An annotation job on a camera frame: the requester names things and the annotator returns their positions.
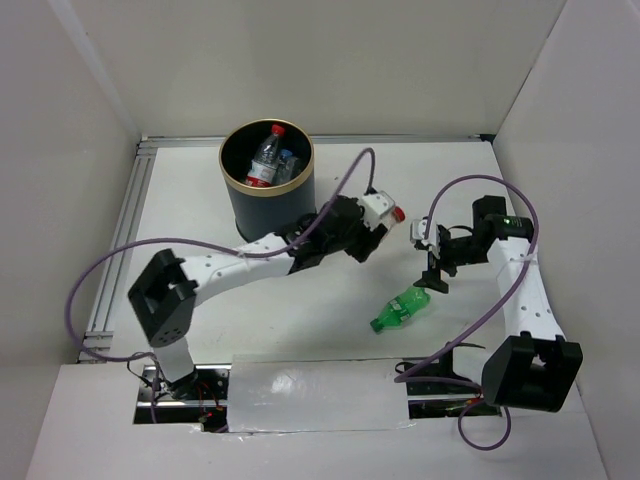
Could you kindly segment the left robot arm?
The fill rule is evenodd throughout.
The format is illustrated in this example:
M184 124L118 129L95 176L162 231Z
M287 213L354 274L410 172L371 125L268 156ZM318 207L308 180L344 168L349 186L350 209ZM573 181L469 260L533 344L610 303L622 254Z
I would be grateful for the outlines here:
M315 267L344 252L363 263L404 213L384 192L338 195L318 214L307 214L233 253L179 258L157 252L128 291L128 299L174 399L194 395L198 373L186 335L194 309L228 290Z

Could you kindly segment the clear wide-mouth plastic jar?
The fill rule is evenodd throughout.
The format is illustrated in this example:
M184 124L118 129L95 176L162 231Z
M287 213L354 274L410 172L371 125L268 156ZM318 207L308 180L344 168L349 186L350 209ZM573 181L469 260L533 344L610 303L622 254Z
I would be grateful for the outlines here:
M305 168L305 163L302 159L291 156L288 158L288 171L289 180L292 181L297 178Z

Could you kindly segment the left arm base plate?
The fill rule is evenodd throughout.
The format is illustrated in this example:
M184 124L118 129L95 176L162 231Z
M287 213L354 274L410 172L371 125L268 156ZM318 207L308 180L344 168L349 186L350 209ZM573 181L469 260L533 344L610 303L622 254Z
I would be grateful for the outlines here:
M156 369L146 365L140 374L133 423L192 424L207 433L229 431L227 400L231 364L199 364L197 378L181 393L171 392L160 378L156 388Z

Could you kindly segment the crushed bottle red cap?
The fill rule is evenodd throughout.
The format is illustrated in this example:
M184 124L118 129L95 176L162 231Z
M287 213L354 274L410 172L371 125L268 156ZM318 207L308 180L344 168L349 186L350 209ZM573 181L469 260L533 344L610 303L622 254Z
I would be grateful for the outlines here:
M385 215L382 220L382 224L385 226L388 232L394 227L403 223L405 220L405 213L399 206L394 206Z

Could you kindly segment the green bottle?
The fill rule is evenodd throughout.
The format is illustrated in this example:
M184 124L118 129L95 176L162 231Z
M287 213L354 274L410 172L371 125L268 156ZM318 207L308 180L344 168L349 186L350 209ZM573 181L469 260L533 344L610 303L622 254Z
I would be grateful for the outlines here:
M376 334L386 329L400 328L430 303L431 295L424 288L411 286L389 300L370 322L370 326Z

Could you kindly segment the red label water bottle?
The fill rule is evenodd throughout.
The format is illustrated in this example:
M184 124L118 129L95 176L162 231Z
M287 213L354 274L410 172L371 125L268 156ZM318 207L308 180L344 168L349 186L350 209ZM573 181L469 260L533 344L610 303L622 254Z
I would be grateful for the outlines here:
M261 143L254 155L245 184L250 187L270 187L278 169L278 152L286 129L278 124L271 126L270 135Z

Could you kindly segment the blue label water bottle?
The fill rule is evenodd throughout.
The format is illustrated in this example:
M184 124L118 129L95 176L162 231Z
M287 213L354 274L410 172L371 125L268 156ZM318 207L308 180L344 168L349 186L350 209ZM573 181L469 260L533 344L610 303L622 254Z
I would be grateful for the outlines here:
M278 156L278 169L274 175L274 184L282 185L288 183L292 176L292 163L295 160L290 150L282 149Z

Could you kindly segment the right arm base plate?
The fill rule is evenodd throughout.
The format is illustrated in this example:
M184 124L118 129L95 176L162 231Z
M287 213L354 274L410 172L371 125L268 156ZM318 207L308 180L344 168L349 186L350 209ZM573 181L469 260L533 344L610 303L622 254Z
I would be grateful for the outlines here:
M453 372L452 364L451 359L436 361L416 373L416 376L469 382L469 379ZM412 420L455 418L465 407L476 403L480 398L477 389L462 384L441 381L407 382L405 387L408 397L408 414Z

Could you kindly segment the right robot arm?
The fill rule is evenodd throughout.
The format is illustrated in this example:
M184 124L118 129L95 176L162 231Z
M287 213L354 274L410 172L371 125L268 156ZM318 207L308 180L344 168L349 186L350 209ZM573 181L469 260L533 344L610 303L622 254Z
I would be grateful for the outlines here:
M427 250L427 268L416 286L447 293L441 275L487 263L496 276L505 339L493 351L463 347L440 363L436 379L448 392L469 381L481 386L491 406L557 412L561 409L583 361L580 345L567 340L547 298L532 244L534 226L526 217L510 216L506 200L484 196L472 204L473 226L454 238L438 226Z

